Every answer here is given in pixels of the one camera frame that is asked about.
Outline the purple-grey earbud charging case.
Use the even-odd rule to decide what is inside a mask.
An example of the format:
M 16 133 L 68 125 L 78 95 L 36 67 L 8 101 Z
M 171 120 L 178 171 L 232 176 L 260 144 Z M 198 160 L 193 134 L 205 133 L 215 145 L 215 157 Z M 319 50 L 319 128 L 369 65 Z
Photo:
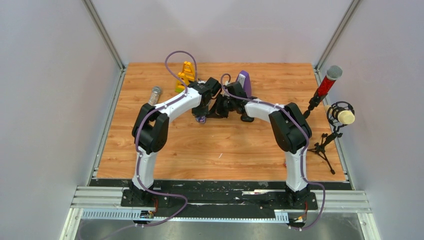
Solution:
M 200 124 L 205 124 L 206 123 L 206 120 L 207 120 L 207 117 L 206 116 L 196 116 L 195 117 L 195 120 L 198 123 L 200 123 Z

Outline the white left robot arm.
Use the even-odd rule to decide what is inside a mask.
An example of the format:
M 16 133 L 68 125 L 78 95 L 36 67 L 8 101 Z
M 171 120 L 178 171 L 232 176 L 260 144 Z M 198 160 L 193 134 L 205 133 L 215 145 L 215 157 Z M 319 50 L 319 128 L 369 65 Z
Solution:
M 183 92 L 163 103 L 141 107 L 131 132 L 137 160 L 128 194 L 140 206 L 149 206 L 153 201 L 156 158 L 167 142 L 169 124 L 189 110 L 198 123 L 204 124 L 210 113 L 209 104 L 220 92 L 220 83 L 210 77 L 205 82 L 191 82 Z

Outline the black earbud charging case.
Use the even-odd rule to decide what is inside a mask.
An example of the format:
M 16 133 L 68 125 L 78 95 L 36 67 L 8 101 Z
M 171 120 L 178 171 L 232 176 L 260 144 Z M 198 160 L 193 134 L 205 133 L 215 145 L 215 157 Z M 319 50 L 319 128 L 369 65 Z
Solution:
M 240 120 L 242 122 L 252 123 L 255 120 L 255 118 L 254 117 L 247 116 L 247 115 L 241 115 L 240 116 Z

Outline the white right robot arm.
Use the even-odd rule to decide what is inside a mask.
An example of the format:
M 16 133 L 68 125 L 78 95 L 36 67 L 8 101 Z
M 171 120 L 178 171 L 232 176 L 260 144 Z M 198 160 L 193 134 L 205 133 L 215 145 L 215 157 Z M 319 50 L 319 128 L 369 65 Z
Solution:
M 207 118 L 227 118 L 230 112 L 240 114 L 243 122 L 260 119 L 270 123 L 277 145 L 284 151 L 287 179 L 285 201 L 292 209 L 298 209 L 310 193 L 306 174 L 306 152 L 312 130 L 299 107 L 291 102 L 277 105 L 252 96 L 251 85 L 240 81 L 223 86 Z

